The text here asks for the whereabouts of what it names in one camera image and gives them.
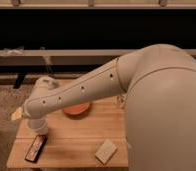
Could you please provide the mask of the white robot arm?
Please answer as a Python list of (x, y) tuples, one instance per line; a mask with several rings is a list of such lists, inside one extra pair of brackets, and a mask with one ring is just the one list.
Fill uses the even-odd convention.
[(19, 108), (40, 119), (72, 105), (123, 94), (130, 167), (134, 171), (196, 171), (196, 60), (155, 44), (120, 56), (59, 87), (39, 78)]

